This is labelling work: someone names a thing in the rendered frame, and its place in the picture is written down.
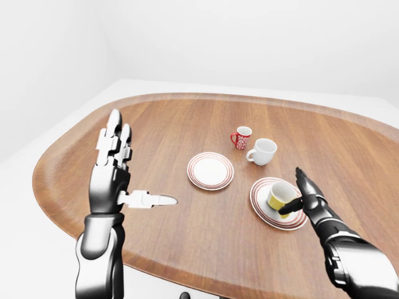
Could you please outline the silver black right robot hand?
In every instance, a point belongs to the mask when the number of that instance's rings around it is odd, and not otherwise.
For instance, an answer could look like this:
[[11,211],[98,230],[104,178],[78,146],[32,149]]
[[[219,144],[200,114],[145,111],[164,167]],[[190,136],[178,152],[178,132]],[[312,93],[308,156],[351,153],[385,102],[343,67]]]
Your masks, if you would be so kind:
[[303,210],[313,225],[316,225],[316,223],[324,218],[332,216],[328,211],[322,191],[299,167],[296,167],[296,184],[300,190],[301,196],[284,204],[283,207],[278,210],[281,216],[290,212]]

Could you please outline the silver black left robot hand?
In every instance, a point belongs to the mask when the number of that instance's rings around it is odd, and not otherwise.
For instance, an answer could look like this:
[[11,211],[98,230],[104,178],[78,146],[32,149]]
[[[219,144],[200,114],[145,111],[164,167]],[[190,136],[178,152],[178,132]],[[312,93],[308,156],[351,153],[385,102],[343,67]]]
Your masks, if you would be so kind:
[[126,204],[131,209],[171,206],[177,199],[150,194],[146,190],[127,191],[130,172],[127,163],[132,158],[132,130],[122,123],[119,110],[112,110],[107,127],[100,130],[96,149],[99,151],[89,184],[90,211],[93,214],[113,214]]

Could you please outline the yellow and white mug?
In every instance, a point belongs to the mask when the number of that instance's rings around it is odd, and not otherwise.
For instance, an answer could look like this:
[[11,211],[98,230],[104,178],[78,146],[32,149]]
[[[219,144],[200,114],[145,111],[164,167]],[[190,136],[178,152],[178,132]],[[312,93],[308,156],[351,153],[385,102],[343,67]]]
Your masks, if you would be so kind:
[[276,219],[285,221],[290,216],[290,212],[281,215],[278,213],[278,210],[298,198],[296,189],[287,182],[274,182],[268,185],[267,188],[267,212],[270,213],[270,215],[274,215]]

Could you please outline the white plate with red rings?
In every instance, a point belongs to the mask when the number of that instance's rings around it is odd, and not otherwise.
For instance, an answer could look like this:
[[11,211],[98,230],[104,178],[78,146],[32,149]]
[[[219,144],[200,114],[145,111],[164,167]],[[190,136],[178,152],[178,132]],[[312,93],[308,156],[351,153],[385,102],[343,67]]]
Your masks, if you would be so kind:
[[203,152],[190,159],[187,175],[195,186],[217,191],[233,180],[234,167],[228,158],[219,153]]
[[291,212],[286,218],[282,218],[281,215],[268,204],[268,200],[272,196],[271,188],[275,183],[284,183],[288,185],[292,189],[291,194],[294,199],[300,196],[299,189],[283,179],[274,177],[261,178],[252,185],[249,193],[253,209],[264,222],[272,227],[281,230],[300,229],[308,220],[308,217],[302,210]]

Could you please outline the red patterned mug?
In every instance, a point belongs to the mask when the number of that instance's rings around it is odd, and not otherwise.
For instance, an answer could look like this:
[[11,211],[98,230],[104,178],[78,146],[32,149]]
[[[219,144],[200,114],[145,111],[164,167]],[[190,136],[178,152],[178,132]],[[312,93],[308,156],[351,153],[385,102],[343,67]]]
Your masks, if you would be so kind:
[[235,145],[236,149],[244,150],[251,135],[252,129],[250,129],[250,127],[239,126],[236,129],[236,132],[231,134],[230,139]]

